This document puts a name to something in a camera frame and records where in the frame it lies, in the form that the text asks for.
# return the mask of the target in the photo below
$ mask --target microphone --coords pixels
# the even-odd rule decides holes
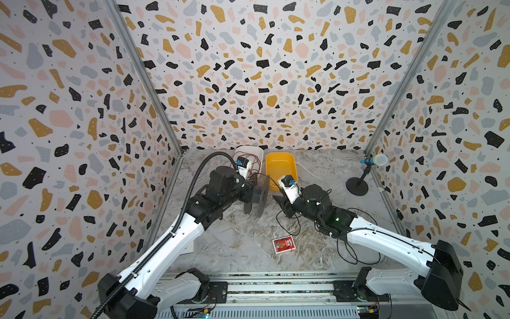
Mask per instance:
[[[361,164],[375,164],[377,166],[383,166],[388,162],[388,157],[384,154],[377,154],[374,157],[366,158],[360,161]]]

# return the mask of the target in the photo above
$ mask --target metal corner post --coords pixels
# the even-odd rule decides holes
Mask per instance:
[[[436,41],[437,36],[439,35],[441,29],[443,28],[443,25],[445,24],[446,20],[450,16],[450,13],[453,11],[453,7],[455,6],[456,3],[457,3],[456,0],[444,0],[441,6],[439,7],[436,16],[434,17],[434,20],[432,22],[432,26],[428,29],[427,35],[425,36],[422,45],[418,48],[416,56],[411,61],[409,69],[407,69],[407,72],[402,78],[402,82],[400,82],[400,86],[397,88],[395,94],[391,98],[391,101],[388,104],[388,108],[382,115],[379,124],[375,128],[375,132],[374,134],[372,134],[372,138],[370,138],[370,141],[368,142],[367,147],[365,148],[365,154],[369,155],[373,152],[373,149],[377,144],[377,140],[384,131],[384,127],[388,124],[388,122],[391,119],[391,116],[397,109],[400,100],[402,99],[407,88],[413,81],[421,64],[425,60],[427,53],[432,47],[432,44],[434,44],[434,42]]]
[[[129,58],[133,63],[133,67],[135,68],[136,73],[140,77],[142,84],[147,89],[147,94],[149,95],[150,102],[152,103],[152,105],[154,105],[154,109],[156,110],[156,113],[161,120],[161,125],[163,126],[163,129],[170,138],[170,142],[174,149],[176,150],[177,155],[179,157],[182,157],[183,149],[173,132],[172,125],[168,121],[168,118],[166,116],[165,111],[163,110],[163,107],[161,106],[161,101],[158,98],[158,95],[156,94],[156,90],[152,85],[152,81],[150,80],[147,72],[145,71],[143,61],[138,55],[135,43],[133,41],[133,38],[131,37],[131,34],[129,33],[128,27],[124,23],[124,19],[122,18],[122,14],[120,13],[117,2],[115,0],[103,0],[103,3],[105,4],[106,11],[108,12],[108,15],[112,19],[113,25],[115,26],[115,29],[118,32],[120,40],[122,41],[127,50],[127,54],[129,55]]]

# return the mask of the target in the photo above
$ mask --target wall panel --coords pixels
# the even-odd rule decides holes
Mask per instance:
[[[85,318],[175,154],[99,1],[0,3],[0,316]]]
[[[361,149],[440,1],[133,1],[183,148]]]
[[[509,5],[458,2],[375,148],[407,233],[463,264],[459,318],[508,317]]]

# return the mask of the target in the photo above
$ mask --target yellow plastic tray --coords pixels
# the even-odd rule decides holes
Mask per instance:
[[[297,182],[296,160],[287,152],[273,152],[266,156],[266,174],[277,183],[285,175],[292,175]],[[278,186],[269,182],[269,189],[278,191]]]

